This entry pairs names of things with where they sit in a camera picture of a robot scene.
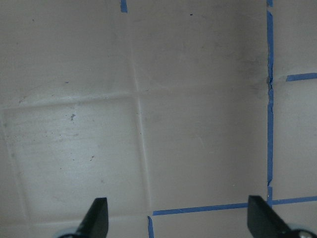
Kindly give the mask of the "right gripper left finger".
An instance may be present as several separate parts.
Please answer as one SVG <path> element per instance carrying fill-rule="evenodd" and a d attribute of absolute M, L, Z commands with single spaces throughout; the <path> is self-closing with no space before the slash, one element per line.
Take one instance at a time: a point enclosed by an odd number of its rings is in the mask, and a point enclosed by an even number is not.
<path fill-rule="evenodd" d="M 76 238 L 106 238 L 108 234 L 107 198 L 96 198 L 75 232 Z"/>

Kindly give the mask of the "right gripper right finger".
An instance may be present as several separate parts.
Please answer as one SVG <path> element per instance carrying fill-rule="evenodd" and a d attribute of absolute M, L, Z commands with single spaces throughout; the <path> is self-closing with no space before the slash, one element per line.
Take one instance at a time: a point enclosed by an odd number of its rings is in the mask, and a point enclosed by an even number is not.
<path fill-rule="evenodd" d="M 248 198 L 247 227 L 254 238 L 296 238 L 290 227 L 258 195 Z"/>

